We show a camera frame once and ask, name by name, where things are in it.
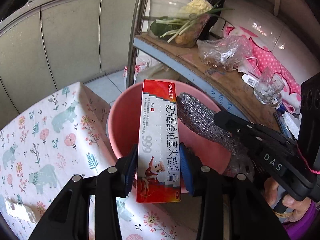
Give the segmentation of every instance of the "pink polka dot cloth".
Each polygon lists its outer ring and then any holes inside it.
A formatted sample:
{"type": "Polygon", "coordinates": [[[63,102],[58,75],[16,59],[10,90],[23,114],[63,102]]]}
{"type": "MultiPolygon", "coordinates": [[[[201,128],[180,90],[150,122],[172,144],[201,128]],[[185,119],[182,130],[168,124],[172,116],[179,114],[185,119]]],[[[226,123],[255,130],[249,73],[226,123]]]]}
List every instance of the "pink polka dot cloth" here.
{"type": "Polygon", "coordinates": [[[223,35],[224,37],[236,35],[247,38],[252,46],[252,55],[247,55],[247,57],[255,57],[259,61],[257,66],[257,61],[255,59],[248,59],[250,64],[255,68],[254,73],[257,76],[260,76],[265,68],[269,67],[273,73],[279,74],[285,85],[284,89],[281,91],[284,105],[289,112],[294,112],[295,109],[299,108],[301,103],[301,86],[256,34],[240,26],[233,27],[231,25],[226,25],[223,35]]]}

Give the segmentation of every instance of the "plastic bag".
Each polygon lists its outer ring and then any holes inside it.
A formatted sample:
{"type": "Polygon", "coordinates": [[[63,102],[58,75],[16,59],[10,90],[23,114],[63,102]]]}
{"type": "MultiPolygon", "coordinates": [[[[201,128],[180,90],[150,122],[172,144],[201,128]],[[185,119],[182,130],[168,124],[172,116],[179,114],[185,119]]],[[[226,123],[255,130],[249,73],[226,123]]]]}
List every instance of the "plastic bag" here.
{"type": "MultiPolygon", "coordinates": [[[[134,84],[136,83],[136,78],[139,72],[142,72],[150,67],[154,67],[160,64],[160,61],[157,61],[153,57],[143,54],[137,57],[136,59],[136,66],[134,69],[134,84]]],[[[126,80],[127,80],[127,71],[128,67],[124,67],[123,77],[124,77],[124,87],[126,87],[126,80]]]]}
{"type": "Polygon", "coordinates": [[[227,36],[217,41],[197,41],[200,59],[211,67],[231,72],[243,59],[251,57],[252,47],[241,36],[227,36]]]}
{"type": "Polygon", "coordinates": [[[145,79],[171,79],[178,80],[180,74],[172,68],[164,64],[159,64],[148,69],[145,69],[137,74],[136,83],[142,82],[145,79]]]}
{"type": "Polygon", "coordinates": [[[229,164],[223,175],[234,178],[238,173],[243,173],[253,182],[254,166],[248,156],[248,149],[240,142],[239,138],[234,138],[237,145],[238,154],[231,155],[229,164]]]}

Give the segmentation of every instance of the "metal scrubber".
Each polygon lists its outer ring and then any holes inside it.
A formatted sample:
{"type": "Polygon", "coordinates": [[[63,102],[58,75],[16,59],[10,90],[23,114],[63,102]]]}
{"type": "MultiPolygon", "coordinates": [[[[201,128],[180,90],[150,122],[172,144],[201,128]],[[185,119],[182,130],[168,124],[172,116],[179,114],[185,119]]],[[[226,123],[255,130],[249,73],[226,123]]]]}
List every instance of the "metal scrubber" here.
{"type": "Polygon", "coordinates": [[[194,133],[225,147],[232,155],[237,155],[237,146],[231,135],[215,125],[216,114],[198,99],[188,93],[177,96],[178,117],[194,133]]]}

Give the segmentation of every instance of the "cauliflower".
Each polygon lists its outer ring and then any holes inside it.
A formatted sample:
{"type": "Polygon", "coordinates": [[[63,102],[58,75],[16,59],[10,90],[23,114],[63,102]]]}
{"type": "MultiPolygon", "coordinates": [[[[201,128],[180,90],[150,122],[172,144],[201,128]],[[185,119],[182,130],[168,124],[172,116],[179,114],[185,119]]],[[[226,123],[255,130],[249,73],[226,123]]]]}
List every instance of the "cauliflower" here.
{"type": "Polygon", "coordinates": [[[180,13],[202,14],[212,9],[212,5],[206,0],[192,0],[186,6],[181,7],[180,13]]]}

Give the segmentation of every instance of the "screw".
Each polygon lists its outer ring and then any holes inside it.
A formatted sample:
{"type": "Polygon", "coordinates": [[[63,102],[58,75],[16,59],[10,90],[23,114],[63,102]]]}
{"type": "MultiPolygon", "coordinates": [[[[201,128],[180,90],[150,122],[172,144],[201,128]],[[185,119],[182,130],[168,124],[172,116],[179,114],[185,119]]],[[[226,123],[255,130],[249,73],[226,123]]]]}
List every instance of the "screw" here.
{"type": "Polygon", "coordinates": [[[112,166],[112,167],[109,167],[109,168],[107,169],[107,171],[112,174],[112,173],[115,173],[115,172],[117,171],[117,168],[114,167],[114,166],[112,166]]]}
{"type": "Polygon", "coordinates": [[[74,175],[74,176],[72,177],[72,181],[73,181],[73,182],[78,182],[79,180],[81,180],[81,176],[80,176],[80,175],[74,175]]]}
{"type": "Polygon", "coordinates": [[[209,172],[209,171],[210,171],[210,168],[209,168],[208,166],[202,166],[202,167],[200,168],[200,170],[201,170],[202,172],[209,172]]]}
{"type": "Polygon", "coordinates": [[[237,179],[239,179],[239,180],[245,180],[246,179],[246,176],[244,175],[244,174],[242,174],[242,173],[239,173],[238,175],[237,175],[237,179]]]}

